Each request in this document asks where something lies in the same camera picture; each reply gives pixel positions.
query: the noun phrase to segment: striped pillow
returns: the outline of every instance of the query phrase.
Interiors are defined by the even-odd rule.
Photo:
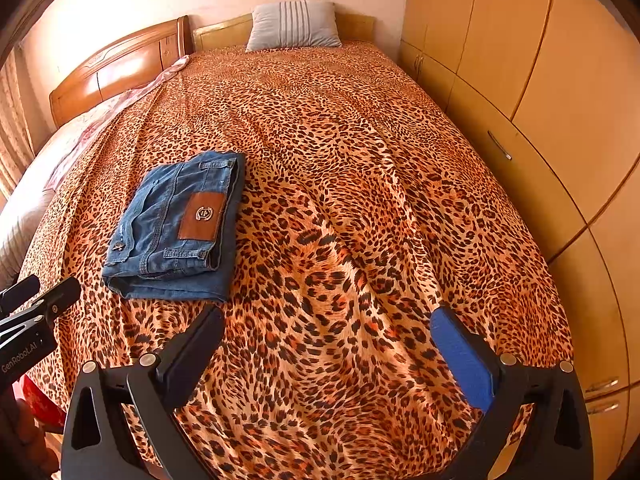
[[[342,46],[334,4],[313,0],[255,7],[247,52],[288,46]]]

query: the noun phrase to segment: screw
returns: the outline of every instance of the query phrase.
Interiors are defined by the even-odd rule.
[[[140,358],[140,364],[143,366],[152,366],[156,362],[156,356],[154,354],[144,354]]]
[[[84,363],[84,365],[82,365],[82,371],[85,374],[90,374],[96,368],[97,368],[97,365],[95,364],[95,361],[87,361],[87,362]]]
[[[505,366],[513,366],[514,364],[516,364],[518,362],[518,360],[516,359],[515,355],[513,355],[513,354],[502,354],[500,356],[500,361]]]
[[[560,369],[565,374],[570,374],[574,371],[574,366],[569,361],[560,361]]]

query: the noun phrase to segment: red object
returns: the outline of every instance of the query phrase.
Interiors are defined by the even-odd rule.
[[[52,428],[62,428],[65,425],[66,413],[43,394],[26,375],[20,378],[19,383],[14,384],[14,393],[16,397],[27,402],[39,421]]]

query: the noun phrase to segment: leather patch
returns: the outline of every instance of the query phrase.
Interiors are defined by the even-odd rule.
[[[193,193],[182,214],[178,238],[211,242],[218,235],[225,209],[225,194],[203,191]]]

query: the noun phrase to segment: blue gripper pad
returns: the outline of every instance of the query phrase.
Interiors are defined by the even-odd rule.
[[[494,400],[494,381],[476,350],[447,317],[444,308],[431,313],[431,338],[447,362],[466,399],[487,412]]]

